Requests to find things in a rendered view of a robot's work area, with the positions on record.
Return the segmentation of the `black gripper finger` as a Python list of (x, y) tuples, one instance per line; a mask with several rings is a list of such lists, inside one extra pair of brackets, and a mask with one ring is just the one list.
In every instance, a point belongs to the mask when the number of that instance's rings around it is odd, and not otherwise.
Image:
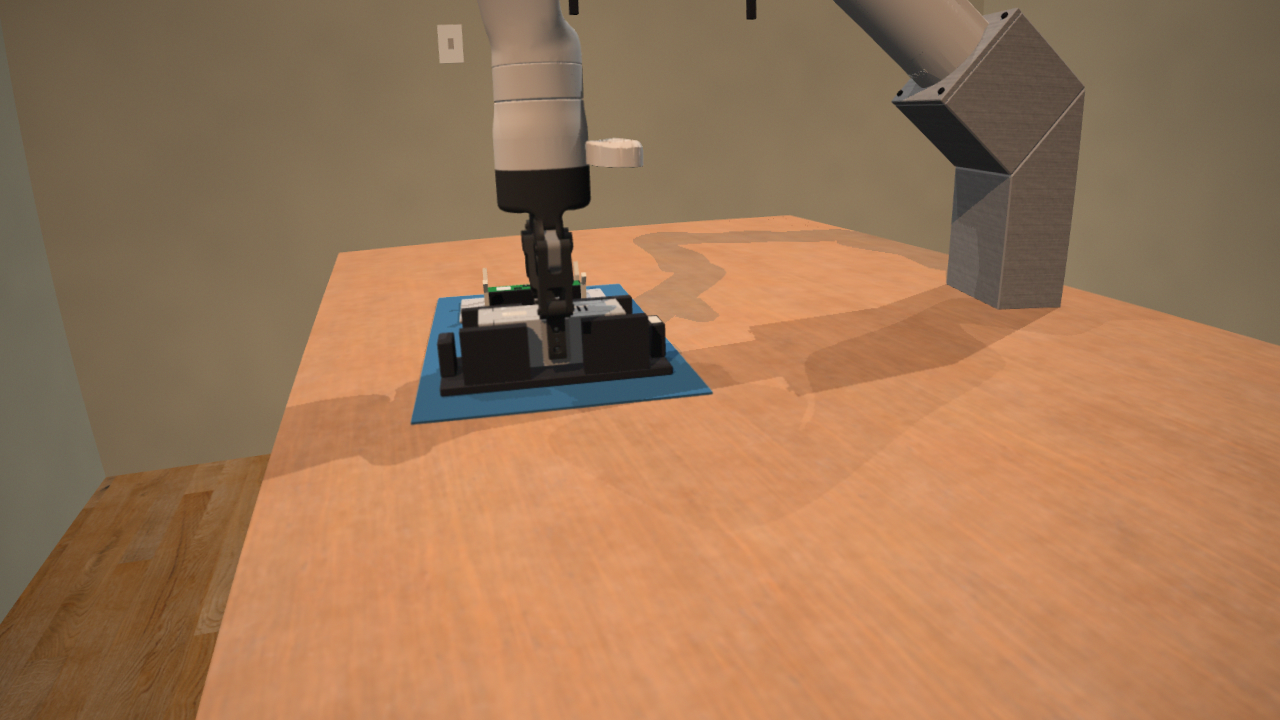
[[(521, 231), (522, 250), (524, 250), (522, 234), (531, 234), (531, 232), (529, 231), (529, 220), (526, 220), (525, 229), (527, 229), (527, 231)], [(564, 232), (570, 232), (568, 227), (564, 228)], [(525, 268), (526, 268), (526, 275), (529, 277), (529, 260), (527, 260), (527, 258), (525, 258)], [(531, 290), (531, 293), (532, 293), (532, 297), (538, 297), (538, 293), (532, 292), (532, 290)], [(547, 291), (547, 301), (559, 301), (561, 299), (556, 297), (556, 295), (561, 295), (561, 290)], [(538, 299), (534, 299), (534, 304), (538, 305)]]
[[(524, 256), (529, 260), (530, 290), (538, 293), (543, 359), (549, 366), (571, 361), (568, 316), (573, 315), (575, 310), (571, 250), (573, 251), (572, 232), (564, 232), (564, 240), (558, 240), (556, 231), (544, 231), (544, 241), (536, 241), (535, 246), (536, 275), (532, 234), (524, 234)], [(547, 302), (547, 291), (550, 290), (561, 290), (563, 301)]]

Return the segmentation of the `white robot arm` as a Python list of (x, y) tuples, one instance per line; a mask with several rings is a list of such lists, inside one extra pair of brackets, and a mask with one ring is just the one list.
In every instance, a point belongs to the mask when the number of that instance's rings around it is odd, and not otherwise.
[[(833, 0), (922, 88), (957, 69), (989, 23), (968, 0)], [(643, 167), (643, 143), (588, 141), (582, 53), (561, 0), (477, 0), (492, 46), (495, 170)]]

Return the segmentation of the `grey rectangular cover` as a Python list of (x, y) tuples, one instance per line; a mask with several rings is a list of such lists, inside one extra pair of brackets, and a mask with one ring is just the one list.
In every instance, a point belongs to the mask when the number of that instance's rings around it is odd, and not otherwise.
[[(571, 361), (582, 363), (582, 331), (581, 318), (625, 315), (616, 299), (573, 302), (573, 315), (570, 318), (570, 346)], [(543, 361), (541, 354), (541, 325), (538, 315), (538, 305), (516, 307), (493, 307), (477, 310), (477, 325), (504, 325), (526, 323), (529, 327), (529, 352), (531, 366), (548, 366)]]

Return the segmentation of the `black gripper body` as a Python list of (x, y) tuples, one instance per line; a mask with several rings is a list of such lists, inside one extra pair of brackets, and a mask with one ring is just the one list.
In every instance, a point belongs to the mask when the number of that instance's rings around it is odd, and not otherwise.
[(558, 240), (564, 240), (564, 210), (586, 208), (591, 201), (590, 167), (495, 170), (495, 178), (498, 208), (502, 211), (530, 214), (538, 274), (536, 241), (544, 240), (544, 231), (556, 231)]

